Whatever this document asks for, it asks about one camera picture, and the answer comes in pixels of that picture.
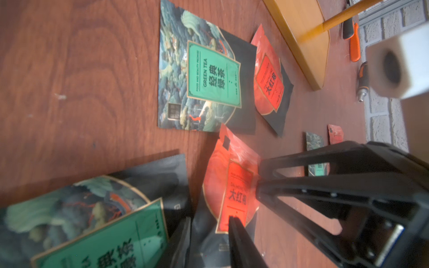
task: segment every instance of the white brick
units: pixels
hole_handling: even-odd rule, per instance
[[[401,102],[398,99],[389,99],[389,103],[393,145],[408,152],[407,133],[405,131]]]
[[[365,62],[366,61],[366,52],[365,52],[366,42],[365,42],[365,31],[362,27],[359,28],[359,41],[360,41],[360,54],[362,56],[362,62]]]
[[[402,28],[402,14],[400,10],[383,17],[383,33],[384,39],[390,38],[401,32]]]
[[[371,140],[371,131],[367,130],[366,131],[366,142],[369,142]]]
[[[373,8],[375,8],[375,7],[379,6],[379,5],[381,5],[383,2],[386,2],[386,1],[387,1],[387,0],[383,0],[382,2],[379,2],[379,3],[375,4],[375,5],[373,5],[372,7],[368,8],[368,9],[367,9],[367,11],[368,11],[368,10],[371,10],[371,9],[373,9]]]
[[[409,26],[425,20],[423,1],[412,3],[402,9],[404,15],[404,26]]]
[[[372,140],[376,142],[392,143],[390,136],[390,122],[388,115],[371,117]]]
[[[381,20],[375,20],[365,26],[365,41],[367,43],[381,40]]]
[[[380,97],[373,89],[369,90],[371,113],[388,112],[387,101],[386,97]]]

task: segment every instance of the screw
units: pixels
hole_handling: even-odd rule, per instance
[[[359,91],[357,92],[357,101],[363,102],[363,100],[367,94],[368,94],[367,89],[359,89]]]
[[[372,252],[372,250],[370,248],[368,248],[366,251],[366,257],[368,259],[372,259],[372,258],[374,258],[374,256],[375,256],[374,252]]]
[[[393,224],[389,220],[384,221],[384,227],[386,229],[390,229],[390,228],[392,228],[392,226],[393,226]]]

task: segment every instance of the chinese characters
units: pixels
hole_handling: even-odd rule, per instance
[[[272,72],[270,79],[268,80],[267,84],[265,85],[266,92],[268,93],[268,96],[271,93],[272,87],[274,86],[275,80],[277,76],[274,72]]]
[[[202,84],[207,87],[207,59],[203,61],[203,75],[202,75]],[[215,65],[210,65],[208,67],[209,77],[208,84],[212,87],[218,87],[221,89],[225,89],[225,70]]]
[[[243,193],[241,193],[240,191],[235,191],[235,189],[230,190],[230,196],[229,196],[229,200],[232,201],[236,201],[238,203],[242,203],[243,205],[246,205],[246,199],[247,196]]]
[[[115,250],[109,250],[106,254],[102,255],[97,260],[97,268],[136,268],[136,258],[133,254],[134,245],[131,242],[131,238],[128,241],[124,241],[122,246],[118,246],[116,249],[118,258],[114,255]],[[91,260],[89,256],[86,256],[82,260],[82,268],[91,268]]]

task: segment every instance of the da hong pao tea bag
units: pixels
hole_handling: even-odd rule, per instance
[[[329,144],[337,144],[344,141],[344,132],[340,126],[328,125]]]
[[[257,153],[221,126],[192,223],[188,267],[230,265],[229,216],[238,217],[254,237],[260,161]]]
[[[252,44],[257,46],[253,81],[255,106],[281,137],[293,84],[265,35],[262,24],[253,36]]]

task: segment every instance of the orange handle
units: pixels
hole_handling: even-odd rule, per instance
[[[350,59],[353,62],[360,60],[359,25],[354,24],[354,35],[350,38]]]

